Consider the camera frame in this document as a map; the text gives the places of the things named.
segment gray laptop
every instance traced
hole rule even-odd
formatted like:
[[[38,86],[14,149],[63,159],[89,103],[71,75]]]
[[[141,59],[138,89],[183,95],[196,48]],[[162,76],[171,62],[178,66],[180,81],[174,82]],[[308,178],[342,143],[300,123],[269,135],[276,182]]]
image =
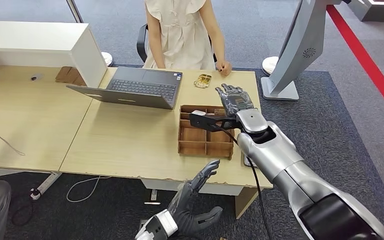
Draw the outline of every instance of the gray laptop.
[[[182,72],[120,66],[106,89],[67,85],[101,102],[173,109]]]

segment silver robotic arm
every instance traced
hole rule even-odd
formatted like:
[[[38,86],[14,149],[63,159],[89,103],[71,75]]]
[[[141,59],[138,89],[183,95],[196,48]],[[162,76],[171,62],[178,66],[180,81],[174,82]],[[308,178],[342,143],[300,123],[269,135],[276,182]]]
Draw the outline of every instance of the silver robotic arm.
[[[384,226],[357,199],[314,173],[294,143],[258,109],[240,110],[237,137],[248,156],[283,193],[311,240],[384,240]]]
[[[216,88],[227,117],[189,115],[193,127],[210,132],[240,129],[237,144],[267,179],[283,193],[299,225],[310,240],[384,240],[384,226],[357,199],[323,180],[296,151],[294,143],[254,108],[240,87]],[[207,164],[175,195],[168,209],[153,216],[136,240],[166,240],[190,236],[216,223],[223,211],[192,215],[191,201],[206,180],[216,174],[220,160]]]

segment sleeve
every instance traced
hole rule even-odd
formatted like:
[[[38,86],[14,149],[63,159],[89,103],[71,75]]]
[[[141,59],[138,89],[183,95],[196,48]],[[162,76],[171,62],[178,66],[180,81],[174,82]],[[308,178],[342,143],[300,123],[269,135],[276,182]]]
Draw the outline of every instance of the sleeve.
[[[186,14],[194,14],[198,12],[205,4],[210,0],[189,0],[189,4],[186,7]]]
[[[160,0],[145,0],[145,4],[151,16],[161,21]]]

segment person's arm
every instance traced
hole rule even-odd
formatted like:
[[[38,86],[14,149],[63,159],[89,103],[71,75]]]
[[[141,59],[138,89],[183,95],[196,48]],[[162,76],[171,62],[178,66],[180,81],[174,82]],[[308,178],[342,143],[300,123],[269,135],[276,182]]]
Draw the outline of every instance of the person's arm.
[[[214,53],[217,57],[217,68],[221,74],[227,76],[232,71],[232,65],[225,59],[225,37],[217,23],[211,0],[205,1],[199,10],[199,14],[211,39]]]
[[[165,69],[166,63],[164,62],[163,47],[161,46],[160,21],[150,14],[146,4],[145,4],[145,9],[146,9],[146,21],[148,23],[149,47],[151,48],[152,56],[155,60],[156,66],[159,69]]]

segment white shelf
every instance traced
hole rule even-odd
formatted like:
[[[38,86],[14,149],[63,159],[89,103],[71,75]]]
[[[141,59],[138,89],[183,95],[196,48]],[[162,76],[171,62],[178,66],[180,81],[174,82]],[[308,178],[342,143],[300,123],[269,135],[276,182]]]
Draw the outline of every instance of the white shelf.
[[[88,26],[87,23],[0,21],[0,52],[71,51]]]
[[[107,71],[87,23],[0,21],[0,65],[75,67],[91,88]]]

